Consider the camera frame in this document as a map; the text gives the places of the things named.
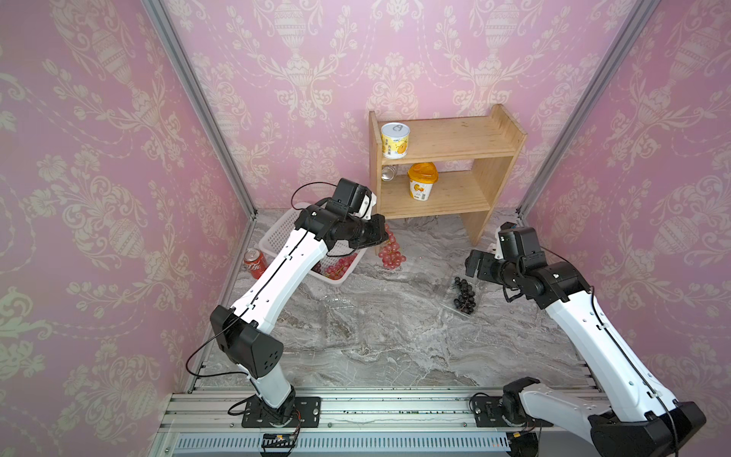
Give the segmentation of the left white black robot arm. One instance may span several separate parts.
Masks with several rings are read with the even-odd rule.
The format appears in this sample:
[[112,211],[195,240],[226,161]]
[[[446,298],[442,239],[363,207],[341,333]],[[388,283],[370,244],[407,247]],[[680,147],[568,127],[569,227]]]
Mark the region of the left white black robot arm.
[[311,205],[300,212],[289,238],[256,283],[229,308],[211,314],[212,339],[247,376],[256,391],[247,399],[274,427],[287,427],[296,417],[296,390],[280,367],[284,344],[271,335],[287,302],[337,242],[354,251],[388,240],[380,214],[340,215]]

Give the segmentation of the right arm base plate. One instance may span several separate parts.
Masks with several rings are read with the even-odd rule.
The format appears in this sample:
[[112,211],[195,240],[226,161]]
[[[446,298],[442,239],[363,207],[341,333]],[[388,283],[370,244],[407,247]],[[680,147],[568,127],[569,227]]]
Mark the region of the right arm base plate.
[[520,400],[510,395],[491,396],[478,392],[470,398],[468,407],[478,428],[519,428],[534,431],[554,427],[548,421],[529,416]]

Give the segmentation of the black grape bunch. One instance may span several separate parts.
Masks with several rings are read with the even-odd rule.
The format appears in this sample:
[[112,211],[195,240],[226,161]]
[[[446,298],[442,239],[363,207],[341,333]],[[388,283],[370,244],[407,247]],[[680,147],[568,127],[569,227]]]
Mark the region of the black grape bunch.
[[475,291],[468,280],[460,277],[453,279],[453,287],[458,295],[453,299],[455,310],[466,315],[474,314],[476,309]]

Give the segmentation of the light red grape bunch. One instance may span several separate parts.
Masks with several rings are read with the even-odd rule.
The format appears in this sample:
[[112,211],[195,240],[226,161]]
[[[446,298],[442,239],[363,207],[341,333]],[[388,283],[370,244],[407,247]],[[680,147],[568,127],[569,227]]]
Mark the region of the light red grape bunch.
[[396,270],[396,268],[400,268],[407,262],[407,257],[401,252],[401,246],[389,226],[386,226],[386,235],[388,239],[380,245],[377,255],[381,259],[384,268]]

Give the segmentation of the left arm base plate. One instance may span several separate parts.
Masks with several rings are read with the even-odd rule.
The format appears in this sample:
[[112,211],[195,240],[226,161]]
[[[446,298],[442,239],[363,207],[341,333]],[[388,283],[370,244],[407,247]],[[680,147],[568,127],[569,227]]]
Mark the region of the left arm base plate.
[[322,399],[300,397],[285,401],[279,409],[253,395],[245,401],[242,428],[318,428]]

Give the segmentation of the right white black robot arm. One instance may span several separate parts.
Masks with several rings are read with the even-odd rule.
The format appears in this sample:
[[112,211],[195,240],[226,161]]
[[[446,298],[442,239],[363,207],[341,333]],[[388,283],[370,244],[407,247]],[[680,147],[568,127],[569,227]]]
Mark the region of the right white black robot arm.
[[501,397],[478,393],[469,406],[477,425],[499,416],[526,428],[516,454],[535,456],[545,424],[592,444],[601,456],[677,456],[705,425],[692,401],[681,402],[630,348],[603,313],[594,289],[565,259],[550,264],[534,228],[503,224],[494,252],[470,251],[466,275],[502,287],[504,298],[534,301],[565,332],[605,393],[590,403],[534,377],[504,386]]

